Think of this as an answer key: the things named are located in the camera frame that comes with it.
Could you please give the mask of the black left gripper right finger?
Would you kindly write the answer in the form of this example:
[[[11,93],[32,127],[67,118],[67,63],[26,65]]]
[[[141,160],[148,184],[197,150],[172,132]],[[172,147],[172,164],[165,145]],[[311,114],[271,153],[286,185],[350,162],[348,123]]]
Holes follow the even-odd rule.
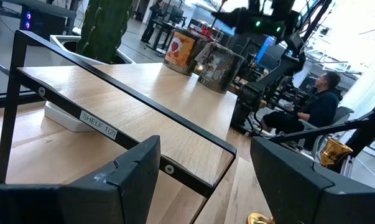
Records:
[[[375,188],[261,137],[251,159],[276,224],[375,224]]]

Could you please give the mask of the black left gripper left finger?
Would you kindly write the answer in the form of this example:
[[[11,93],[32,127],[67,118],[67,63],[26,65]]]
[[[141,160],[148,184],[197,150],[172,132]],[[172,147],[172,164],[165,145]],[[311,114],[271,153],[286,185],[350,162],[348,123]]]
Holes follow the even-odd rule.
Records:
[[[153,135],[68,185],[0,184],[0,224],[145,224],[159,165]]]

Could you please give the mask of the medium gold candlestick holder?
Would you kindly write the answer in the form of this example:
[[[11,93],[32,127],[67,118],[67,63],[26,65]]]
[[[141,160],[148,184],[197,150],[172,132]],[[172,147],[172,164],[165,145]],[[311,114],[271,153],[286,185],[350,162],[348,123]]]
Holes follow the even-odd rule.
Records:
[[[268,218],[261,213],[251,213],[248,215],[246,224],[276,224],[273,218]]]

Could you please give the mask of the tall gold candlestick holder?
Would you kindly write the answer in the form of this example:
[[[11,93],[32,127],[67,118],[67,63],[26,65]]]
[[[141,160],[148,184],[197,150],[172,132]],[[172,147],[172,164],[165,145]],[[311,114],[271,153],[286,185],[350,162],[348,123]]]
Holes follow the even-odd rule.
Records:
[[[326,146],[320,153],[320,164],[324,167],[337,164],[340,159],[353,150],[339,140],[328,138]]]

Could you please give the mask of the small brown box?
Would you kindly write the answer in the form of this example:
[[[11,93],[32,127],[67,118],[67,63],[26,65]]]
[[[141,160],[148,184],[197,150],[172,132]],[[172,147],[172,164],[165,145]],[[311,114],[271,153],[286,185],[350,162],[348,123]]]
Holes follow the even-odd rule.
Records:
[[[208,43],[208,38],[178,27],[173,34],[163,64],[183,75],[191,76],[197,61],[195,57]]]

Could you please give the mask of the black workstation table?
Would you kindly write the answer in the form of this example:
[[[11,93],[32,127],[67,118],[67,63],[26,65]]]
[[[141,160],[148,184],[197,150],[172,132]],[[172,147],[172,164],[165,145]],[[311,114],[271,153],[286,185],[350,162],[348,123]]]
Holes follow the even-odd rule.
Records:
[[[153,44],[146,44],[144,49],[151,49],[157,53],[159,57],[164,56],[169,47],[170,39],[173,37],[174,32],[177,28],[183,28],[185,26],[186,17],[183,15],[184,11],[181,7],[175,5],[172,6],[170,12],[166,12],[169,15],[168,21],[157,21],[154,20],[154,24],[159,26],[159,31],[155,37]]]

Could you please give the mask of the person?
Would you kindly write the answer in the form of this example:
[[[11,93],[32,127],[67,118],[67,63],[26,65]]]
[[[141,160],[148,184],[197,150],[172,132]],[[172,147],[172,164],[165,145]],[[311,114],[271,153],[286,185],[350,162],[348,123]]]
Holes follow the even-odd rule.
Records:
[[[336,89],[340,81],[341,77],[335,72],[320,75],[315,82],[316,100],[305,105],[296,115],[283,111],[264,115],[261,119],[263,130],[271,132],[276,129],[276,133],[281,131],[286,134],[303,131],[304,125],[300,119],[318,128],[331,125],[339,102],[343,99]]]
[[[149,44],[149,40],[154,33],[155,20],[157,20],[158,17],[164,15],[164,13],[162,12],[163,6],[164,6],[163,0],[156,0],[155,4],[149,8],[149,10],[151,11],[151,15],[150,15],[150,18],[148,19],[148,25],[141,37],[141,42]]]

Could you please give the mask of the grey office chair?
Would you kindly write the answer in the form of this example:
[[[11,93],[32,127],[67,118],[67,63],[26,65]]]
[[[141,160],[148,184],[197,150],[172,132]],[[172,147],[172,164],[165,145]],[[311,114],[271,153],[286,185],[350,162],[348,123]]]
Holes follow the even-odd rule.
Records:
[[[351,113],[354,113],[354,111],[347,107],[340,106],[336,110],[336,114],[335,114],[335,117],[333,118],[333,121],[331,122],[331,125],[343,124],[345,121],[348,120]],[[330,135],[331,134],[324,134],[324,135],[318,136],[314,140],[310,140],[309,146],[305,146],[305,143],[307,143],[306,139],[300,139],[298,141],[299,149],[304,149],[307,152],[310,151],[310,155],[314,158],[314,160],[317,162],[320,162],[321,161],[320,152],[325,147],[325,144],[328,141],[327,137]]]

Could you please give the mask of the green cactus plant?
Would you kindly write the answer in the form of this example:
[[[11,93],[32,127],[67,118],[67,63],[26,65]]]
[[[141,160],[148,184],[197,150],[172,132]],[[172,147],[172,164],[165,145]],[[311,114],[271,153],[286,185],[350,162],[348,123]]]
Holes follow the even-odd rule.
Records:
[[[103,63],[115,62],[134,0],[89,0],[76,53]]]

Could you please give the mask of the white hexagonal plant pot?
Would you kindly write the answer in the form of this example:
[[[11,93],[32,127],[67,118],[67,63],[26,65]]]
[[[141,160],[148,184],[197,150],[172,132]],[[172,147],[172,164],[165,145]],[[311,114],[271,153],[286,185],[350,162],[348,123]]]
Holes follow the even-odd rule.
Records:
[[[88,58],[82,55],[77,54],[76,51],[76,44],[79,41],[80,36],[74,35],[51,35],[50,36],[50,43],[60,47],[62,50],[72,54],[76,58],[90,64],[90,65],[105,65],[104,62],[100,62],[99,60],[95,60],[92,58]],[[68,60],[58,56],[57,54],[51,52],[51,60],[52,64],[56,66],[69,66],[73,65]],[[117,49],[115,64],[136,64],[131,58],[129,58],[126,54],[121,52]],[[92,132],[94,131],[93,128],[89,127],[82,121],[74,118],[72,115],[67,113],[66,111],[62,110],[55,104],[47,101],[44,106],[44,114],[47,118],[51,119],[52,121],[56,122],[57,124],[63,126],[64,128],[72,131],[74,133],[81,133],[81,132]]]

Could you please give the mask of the black computer tower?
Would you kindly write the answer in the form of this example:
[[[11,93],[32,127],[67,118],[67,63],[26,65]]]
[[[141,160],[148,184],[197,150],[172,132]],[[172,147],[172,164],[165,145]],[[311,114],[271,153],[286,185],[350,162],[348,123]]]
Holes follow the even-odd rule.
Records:
[[[66,18],[42,12],[29,6],[23,6],[19,30],[31,31],[50,40],[50,35],[62,35],[65,31]]]

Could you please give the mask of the dark background desk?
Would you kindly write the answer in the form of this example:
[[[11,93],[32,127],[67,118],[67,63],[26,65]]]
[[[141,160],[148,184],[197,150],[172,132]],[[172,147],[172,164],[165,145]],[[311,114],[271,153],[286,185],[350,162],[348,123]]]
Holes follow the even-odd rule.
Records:
[[[29,6],[33,9],[37,9],[39,11],[46,12],[48,14],[53,14],[56,16],[76,18],[76,12],[73,10],[47,4],[39,0],[1,0],[1,1],[9,2],[11,4],[18,4],[21,6]]]

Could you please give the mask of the black metal table frame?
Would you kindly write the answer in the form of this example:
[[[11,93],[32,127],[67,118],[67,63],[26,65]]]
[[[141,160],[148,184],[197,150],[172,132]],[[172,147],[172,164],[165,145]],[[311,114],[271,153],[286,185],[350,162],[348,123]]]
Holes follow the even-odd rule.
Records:
[[[348,15],[339,21],[347,26],[345,42],[349,44],[350,54],[368,64],[368,69],[341,102],[343,106],[353,107],[354,119],[341,124],[276,136],[270,138],[270,141],[281,144],[306,138],[316,139],[319,136],[353,129],[354,133],[344,145],[352,150],[349,156],[354,158],[375,138],[375,0],[352,1],[353,8],[346,7],[345,12]]]

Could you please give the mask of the wooden shelf black metal frame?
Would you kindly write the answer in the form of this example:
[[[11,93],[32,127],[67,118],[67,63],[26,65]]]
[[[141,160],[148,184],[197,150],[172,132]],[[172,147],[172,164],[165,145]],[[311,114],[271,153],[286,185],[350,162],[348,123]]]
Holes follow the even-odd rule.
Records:
[[[20,88],[66,111],[92,133],[41,137],[22,152],[14,136]],[[0,138],[0,184],[69,181],[156,134],[161,140],[152,223],[194,224],[236,158],[226,141],[237,97],[161,63],[90,65],[33,32],[14,35]]]

